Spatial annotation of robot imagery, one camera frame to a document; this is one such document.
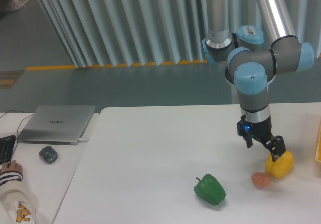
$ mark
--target laptop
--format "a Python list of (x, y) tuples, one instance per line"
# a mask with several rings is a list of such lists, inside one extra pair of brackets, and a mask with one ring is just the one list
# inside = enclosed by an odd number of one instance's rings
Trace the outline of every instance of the laptop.
[(77, 145), (95, 106), (39, 106), (18, 135), (18, 142)]

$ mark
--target metal pole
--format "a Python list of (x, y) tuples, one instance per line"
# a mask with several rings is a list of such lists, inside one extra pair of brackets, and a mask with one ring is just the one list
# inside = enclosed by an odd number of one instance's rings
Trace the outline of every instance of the metal pole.
[(257, 0), (271, 43), (285, 36), (296, 36), (284, 0)]

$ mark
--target person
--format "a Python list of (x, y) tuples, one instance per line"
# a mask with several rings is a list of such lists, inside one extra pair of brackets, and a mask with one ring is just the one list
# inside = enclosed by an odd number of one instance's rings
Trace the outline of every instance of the person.
[(36, 210), (23, 179), (22, 166), (15, 160), (0, 169), (0, 223), (37, 224)]

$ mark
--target desk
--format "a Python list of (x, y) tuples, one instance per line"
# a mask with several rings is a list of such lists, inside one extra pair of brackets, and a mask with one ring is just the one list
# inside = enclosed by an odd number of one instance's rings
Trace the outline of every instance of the desk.
[[(30, 114), (5, 114), (0, 118), (0, 137), (16, 135), (20, 121)], [(90, 137), (98, 117), (99, 114), (94, 114), (84, 133), (84, 139)], [(28, 120), (29, 118), (22, 122), (19, 131)], [(23, 181), (35, 203), (39, 223), (53, 222), (86, 145), (87, 143), (79, 143), (76, 146), (52, 145), (58, 153), (58, 159), (49, 165), (38, 155), (47, 145), (18, 143), (12, 159), (23, 166)]]
[[(251, 175), (269, 152), (237, 135), (238, 105), (104, 109), (55, 223), (318, 223), (321, 103), (272, 104), (271, 114), (296, 163), (260, 190)], [(226, 191), (220, 206), (193, 191), (207, 173)]]

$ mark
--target human hand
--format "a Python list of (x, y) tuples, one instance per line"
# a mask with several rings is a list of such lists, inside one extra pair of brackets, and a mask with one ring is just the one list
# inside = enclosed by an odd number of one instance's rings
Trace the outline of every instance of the human hand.
[(15, 172), (19, 172), (20, 174), (22, 174), (22, 166), (20, 164), (18, 164), (15, 160), (11, 161), (9, 166), (8, 166), (7, 162), (3, 162), (1, 169), (0, 169), (0, 174), (5, 171), (15, 171)]

